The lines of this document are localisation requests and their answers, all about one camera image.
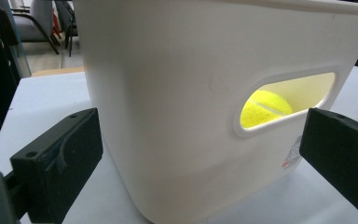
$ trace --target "white container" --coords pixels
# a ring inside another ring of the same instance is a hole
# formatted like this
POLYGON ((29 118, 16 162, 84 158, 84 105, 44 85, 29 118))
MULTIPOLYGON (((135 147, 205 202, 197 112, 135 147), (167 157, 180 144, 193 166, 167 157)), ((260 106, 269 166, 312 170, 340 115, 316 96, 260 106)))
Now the white container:
POLYGON ((293 171, 305 108, 328 108, 358 58, 358 4, 74 4, 104 140, 136 206, 155 223, 202 221, 293 171), (333 75, 264 87, 296 113, 240 126, 258 88, 323 73, 333 75))

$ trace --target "white table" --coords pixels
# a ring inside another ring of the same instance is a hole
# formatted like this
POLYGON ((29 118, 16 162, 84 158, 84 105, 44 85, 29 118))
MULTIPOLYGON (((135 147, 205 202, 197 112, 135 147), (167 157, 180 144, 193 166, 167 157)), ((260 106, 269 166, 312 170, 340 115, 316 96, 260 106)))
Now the white table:
MULTIPOLYGON (((8 174, 10 156, 38 135, 90 107, 84 73, 23 79, 0 132, 0 171, 8 174)), ((358 121, 358 68, 351 72, 332 110, 358 121)), ((29 222, 27 216, 21 220, 29 222)), ((150 222, 135 208, 106 150, 64 223, 150 222)), ((286 178, 203 223, 358 223, 358 211, 303 160, 286 178)))

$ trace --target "neon yellow object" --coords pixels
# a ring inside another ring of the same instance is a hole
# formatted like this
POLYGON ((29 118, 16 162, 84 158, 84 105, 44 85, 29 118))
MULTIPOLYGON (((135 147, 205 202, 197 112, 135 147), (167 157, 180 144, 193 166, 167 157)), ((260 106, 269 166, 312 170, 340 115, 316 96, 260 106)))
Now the neon yellow object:
POLYGON ((252 128, 291 113, 292 107, 280 95, 270 91, 255 91, 242 109, 241 126, 252 128))

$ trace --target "floor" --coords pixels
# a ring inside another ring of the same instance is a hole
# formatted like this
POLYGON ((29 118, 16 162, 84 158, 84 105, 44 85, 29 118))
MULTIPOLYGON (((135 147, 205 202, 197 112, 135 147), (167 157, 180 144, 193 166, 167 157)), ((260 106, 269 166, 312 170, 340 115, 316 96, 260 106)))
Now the floor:
POLYGON ((65 49, 62 39, 58 39, 61 45, 58 47, 59 53, 56 54, 48 42, 46 43, 22 43, 27 62, 32 74, 48 74, 48 70, 62 68, 83 67, 80 42, 78 37, 74 37, 72 45, 72 55, 69 57, 69 48, 65 49))

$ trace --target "gray chair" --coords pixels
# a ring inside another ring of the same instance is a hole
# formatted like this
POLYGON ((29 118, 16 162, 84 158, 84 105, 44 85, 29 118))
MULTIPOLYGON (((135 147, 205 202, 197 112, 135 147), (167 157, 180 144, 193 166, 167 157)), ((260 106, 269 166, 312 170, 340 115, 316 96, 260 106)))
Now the gray chair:
POLYGON ((57 54, 54 44, 60 45, 53 30, 53 7, 49 0, 34 0, 31 3, 29 14, 14 13, 14 22, 17 25, 21 42, 49 42, 57 54))
POLYGON ((72 52, 72 39, 78 36, 76 27, 75 12, 72 10, 66 1, 54 1, 61 21, 62 29, 65 31, 65 48, 69 45, 69 57, 72 52))

